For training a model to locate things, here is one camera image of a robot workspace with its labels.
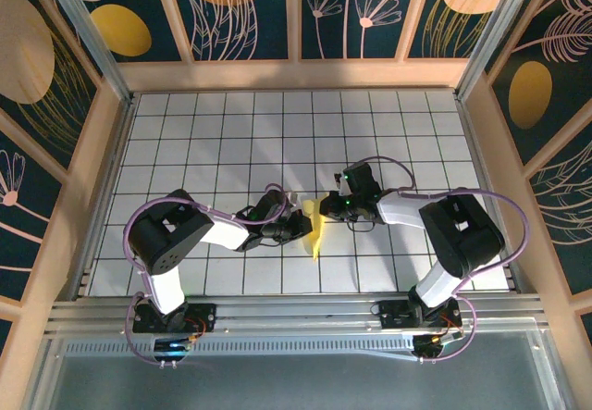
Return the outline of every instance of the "aluminum frame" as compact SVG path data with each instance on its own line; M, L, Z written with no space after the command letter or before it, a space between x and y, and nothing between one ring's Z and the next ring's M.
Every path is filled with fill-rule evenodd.
M74 25L76 32L84 41L91 53L96 65L103 72L106 79L112 84L118 97L130 101L130 89L123 79L117 62L107 48L103 37L91 21L91 15L81 0L57 0Z
M74 301L79 296L80 284L84 270L90 268L93 256L101 237L101 229L105 222L105 215L109 209L111 192L117 181L118 169L126 148L126 137L130 134L131 125L138 109L138 99L120 105L117 113L117 123L114 128L113 139L105 152L105 168L97 178L99 180L98 195L91 212L91 220L80 251L76 256L75 270L68 279L68 284L58 296L58 300Z
M475 86L506 30L516 18L523 1L499 0L498 7L487 22L481 37L479 37L469 63L459 81L457 94L461 101L466 99Z
M357 353L410 360L408 354L399 353L408 351L410 338L418 331L382 329L372 312L376 301L405 297L402 293L190 297L193 304L217 304L217 318L215 330L198 342L203 348L189 357ZM477 311L477 337L487 332L524 333L549 409L573 408L538 296L473 292L466 297ZM129 304L130 298L55 303L23 408L49 408L65 357L131 357L121 334ZM468 329L469 310L462 306L462 311ZM150 352L153 335L133 338L141 352Z

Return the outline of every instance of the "cable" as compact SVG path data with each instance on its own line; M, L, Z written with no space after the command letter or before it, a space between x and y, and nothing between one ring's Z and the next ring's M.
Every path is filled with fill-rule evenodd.
M160 366L160 367L172 367L172 366L176 366L177 363L173 364L172 361L168 362L168 361L162 361L162 362L158 362L156 359L150 358L148 356L144 356L142 353L140 353L138 351L138 349L136 349L136 347L134 346L133 342L131 341L131 334L130 334L130 317L131 317L131 312L134 309L134 307L138 304L139 301L141 301L144 298L144 293L143 292L136 292L133 297L131 298L131 302L129 303L128 306L128 312L126 313L126 322L123 326L123 331L126 335L126 340L128 341L128 347L131 350L131 352L141 361L145 362L146 364L150 364L152 366Z
M475 306L473 304L471 304L471 301L469 301L466 297L457 296L456 299L465 302L469 306L469 308L471 309L471 314L473 315L473 328L471 329L471 334L469 334L469 339L467 340L467 342L461 348L459 348L457 351L447 354L442 357L435 357L433 359L428 359L429 361L431 361L434 364L436 362L447 361L449 359L452 359L453 357L458 356L459 354L461 354L464 350L466 350L468 348L468 346L473 341L473 338L475 337L475 333L477 330L477 312L475 310Z
M353 227L351 222L345 222L345 223L347 223L347 225L348 225L348 230L350 230L352 232L370 232L376 226L376 223L372 222L372 228L370 230L357 230L356 228Z
M270 245L269 243L259 243L259 246L266 246L268 248L277 248L281 245L281 243L276 243L275 245Z
M367 158L363 158L362 160L356 162L356 163L363 163L363 162L370 162L372 160L385 160L387 162L390 163L394 163L395 165L398 165L399 168L402 168L407 175L409 176L409 178L411 179L411 185L409 186L401 186L399 188L394 188L393 191L395 192L399 192L399 191L409 191L409 190L414 190L415 189L415 176L414 174L411 172L410 169L408 169L405 165L402 164L402 162L400 162L399 160L396 160L392 157L387 157L385 155L372 155L371 157L367 157Z
M448 319L447 317L444 316L444 314L440 315L440 318L444 319L446 322L448 322L448 329L446 330L446 332L448 333L448 331L450 330L450 327L454 327L456 328L461 334L464 334L464 330L459 327L458 325L456 325L454 322L452 322L450 319Z

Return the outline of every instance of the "grid line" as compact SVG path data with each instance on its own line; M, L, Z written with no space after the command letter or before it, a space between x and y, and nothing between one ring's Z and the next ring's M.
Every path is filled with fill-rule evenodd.
M372 108L372 97L370 96L370 93L368 93L368 102L370 103L370 110L372 111L372 128L374 128L374 133L375 133L375 144L376 144L376 153L378 155L380 155L380 151L378 151L378 138L376 137L376 124L374 122L374 109ZM382 175L382 165L380 162L380 159L378 159L378 171L380 172L380 186L382 186L382 189L385 190L387 189L387 187L385 186L385 180L384 180L384 176ZM394 253L393 251L393 245L392 245L392 235L390 233L390 225L387 225L388 227L388 244L390 245L390 251L392 253ZM391 263L392 263L392 272L394 273L395 276L395 288L397 289L397 291L399 290L399 281L397 280L397 266L395 265L395 255L391 256Z
M251 114L251 150L249 152L249 181L247 182L247 205L251 204L251 168L253 167L253 132L255 128L255 94L253 94L253 113ZM247 252L242 254L242 294L244 294L244 281L247 277Z
M345 160L348 162L348 165L350 164L350 159L348 158L348 142L345 138L345 117L343 117L343 97L341 97L341 91L338 92L339 94L339 102L341 104L341 125L343 126L343 147L345 148ZM358 265L358 250L357 250L357 246L356 246L356 239L355 239L355 224L353 224L353 226L351 227L351 229L353 230L353 235L352 235L352 239L353 239L353 260L355 261L355 277L356 277L356 283L358 286L358 292L360 292L361 288L360 288L360 267Z
M446 170L446 165L444 165L444 155L442 154L442 147L440 146L440 140L438 140L438 131L436 130L436 122L434 121L434 113L432 112L432 107L429 103L429 98L427 97L427 93L425 94L425 101L427 102L427 109L429 110L429 117L432 120L432 126L434 128L434 134L436 137L436 144L438 145L438 152L440 153L440 158L442 160L442 167L444 168L444 176L446 177L446 183L448 184L448 189L449 191L452 190L452 187L450 186L450 177L448 175L448 171ZM428 243L428 249L429 249L429 242L427 241L427 235L425 237L426 243ZM432 258L430 257L430 265L434 266L434 264L432 263ZM471 280L471 290L475 289L475 282L473 280Z
M224 93L224 106L222 108L222 127L220 128L220 145L218 146L218 164L220 163L220 154L222 153L222 131L224 130L224 116L226 113L226 99L227 99L228 95L226 93ZM218 165L216 168L216 181L214 182L214 198L212 199L212 205L216 204L216 187L218 186L218 175L220 173L220 166ZM203 274L203 295L205 295L205 290L207 287L207 273L210 267L210 251L212 249L212 244L208 243L207 245L207 257L205 259L205 272Z
M193 128L195 128L195 111L197 110L198 96L195 97L195 105L193 105L193 115L191 116L191 129L189 132L189 146L187 147L187 155L185 157L185 170L183 171L183 182L181 183L181 187L185 186L185 179L187 178L187 168L189 167L189 152L191 150L191 138L193 137Z
M148 183L148 194L146 194L146 202L148 202L148 199L150 198L150 187L152 186L152 180L154 178L154 170L156 168L156 160L158 159L158 150L160 149L160 143L162 141L162 137L163 137L163 130L165 129L165 119L167 117L167 109L168 109L168 102L170 101L170 94L167 96L166 98L166 105L165 105L165 114L163 115L163 122L162 125L160 126L160 133L158 134L158 143L156 144L156 154L154 155L154 164L153 164L153 168L152 168L152 173L150 175L150 181ZM131 286L131 280L133 279L133 267L132 270L129 274L129 281L128 281L128 288L127 288L127 292L128 294L130 294L130 286Z
M313 92L310 92L311 95L311 118L313 119L313 161L314 161L314 197L318 198L318 174L316 171L316 143L315 143L315 105L313 103ZM323 255L318 255L316 259L316 264L318 266L318 292L323 292L323 281L322 281L322 272L321 272L321 260Z
M281 93L281 186L284 188L284 117L286 112L286 105L284 102L285 95ZM284 293L284 245L279 246L279 293Z

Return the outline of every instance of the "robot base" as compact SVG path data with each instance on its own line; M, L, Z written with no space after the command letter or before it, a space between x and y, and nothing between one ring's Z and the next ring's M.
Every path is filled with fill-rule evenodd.
M134 333L209 333L216 323L214 304L187 304L163 316L149 304L136 305Z
M463 326L459 303L455 299L449 299L437 308L427 308L420 301L408 299L380 301L376 305L382 329L446 329L450 325L458 328Z

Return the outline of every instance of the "metal extrusion bar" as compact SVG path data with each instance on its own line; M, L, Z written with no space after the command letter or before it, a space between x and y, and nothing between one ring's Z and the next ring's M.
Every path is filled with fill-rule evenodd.
M76 32L84 41L97 66L112 84L119 98L130 101L130 89L119 72L113 55L107 49L103 37L91 21L91 15L81 0L57 0L62 6Z
M538 296L514 293L466 294L474 303L479 331L545 329L547 320ZM383 330L373 314L375 302L404 299L404 294L351 296L195 297L190 303L217 305L216 327L208 339L261 336L418 334L424 329ZM45 338L96 338L121 333L129 298L82 298L55 303ZM465 322L469 310L462 306Z
M500 0L498 7L491 15L479 38L469 64L458 85L457 94L461 101L465 100L475 86L487 62L500 43L505 31L515 19L524 0Z
M105 165L104 171L97 178L101 184L98 188L96 203L92 210L89 229L82 244L80 255L77 257L77 263L75 264L76 270L68 280L68 286L63 291L63 295L59 297L61 300L73 301L77 298L84 269L93 260L94 253L99 244L101 229L105 222L105 215L108 212L111 192L117 180L117 169L125 152L125 139L130 134L131 124L138 108L138 100L137 97L134 97L129 106L123 107L119 111L117 124L114 128L115 134L113 135L113 140L105 152L105 158L108 159L108 162Z

